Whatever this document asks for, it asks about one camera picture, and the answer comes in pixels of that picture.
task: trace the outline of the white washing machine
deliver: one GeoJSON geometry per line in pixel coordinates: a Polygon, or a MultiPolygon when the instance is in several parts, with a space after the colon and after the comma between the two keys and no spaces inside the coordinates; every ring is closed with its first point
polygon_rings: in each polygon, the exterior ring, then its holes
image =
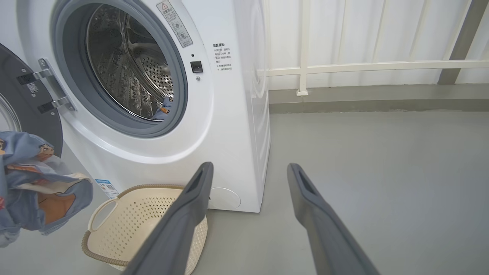
{"type": "Polygon", "coordinates": [[[259,212],[270,126],[260,0],[17,0],[0,9],[2,130],[73,150],[109,197],[185,185],[259,212]]]}

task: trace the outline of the stainless steel drum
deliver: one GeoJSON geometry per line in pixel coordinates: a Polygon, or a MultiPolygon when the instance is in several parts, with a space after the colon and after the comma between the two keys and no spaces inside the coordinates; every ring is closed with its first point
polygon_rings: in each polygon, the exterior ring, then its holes
{"type": "Polygon", "coordinates": [[[93,13],[87,55],[98,81],[129,113],[156,120],[164,98],[173,100],[170,68],[156,41],[133,17],[109,5],[93,13]]]}

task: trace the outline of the sticker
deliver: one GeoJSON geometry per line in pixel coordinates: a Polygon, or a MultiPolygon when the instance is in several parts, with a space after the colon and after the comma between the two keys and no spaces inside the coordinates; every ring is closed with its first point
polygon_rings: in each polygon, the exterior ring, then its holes
{"type": "Polygon", "coordinates": [[[111,184],[111,182],[107,180],[98,180],[95,179],[95,181],[98,183],[100,188],[105,192],[105,194],[110,198],[113,199],[119,195],[119,192],[115,190],[114,186],[111,184]]]}
{"type": "Polygon", "coordinates": [[[231,50],[224,43],[212,44],[217,71],[233,70],[231,50]]]}
{"type": "Polygon", "coordinates": [[[31,93],[35,93],[35,92],[38,92],[39,91],[37,89],[36,84],[34,84],[34,82],[27,84],[27,87],[29,88],[29,90],[31,91],[31,93]]]}
{"type": "Polygon", "coordinates": [[[158,7],[159,11],[163,14],[168,24],[172,26],[172,30],[177,36],[178,41],[180,41],[180,45],[182,45],[182,47],[192,45],[193,42],[190,35],[188,35],[187,29],[183,25],[182,20],[180,20],[177,12],[173,9],[169,0],[159,3],[156,7],[158,7]]]}

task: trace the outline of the qr code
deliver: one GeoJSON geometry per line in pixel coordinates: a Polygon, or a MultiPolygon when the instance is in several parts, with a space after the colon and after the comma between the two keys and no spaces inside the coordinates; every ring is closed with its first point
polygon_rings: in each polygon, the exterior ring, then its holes
{"type": "Polygon", "coordinates": [[[29,90],[30,90],[31,92],[38,92],[38,91],[39,91],[39,90],[37,89],[36,84],[34,84],[34,82],[33,82],[33,83],[29,83],[29,84],[27,84],[27,87],[29,88],[29,90]]]}

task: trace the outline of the gray vertical beam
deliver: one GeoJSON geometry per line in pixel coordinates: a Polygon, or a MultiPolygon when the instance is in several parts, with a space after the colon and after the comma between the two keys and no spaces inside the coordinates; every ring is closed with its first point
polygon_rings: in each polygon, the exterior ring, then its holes
{"type": "MultiPolygon", "coordinates": [[[[464,24],[462,25],[462,29],[460,29],[457,42],[455,42],[452,54],[450,55],[450,60],[461,60],[467,57],[468,50],[470,49],[470,45],[472,45],[488,2],[489,0],[472,0],[470,3],[464,24]]],[[[460,69],[443,69],[438,79],[438,84],[455,84],[459,73],[460,69]]]]}

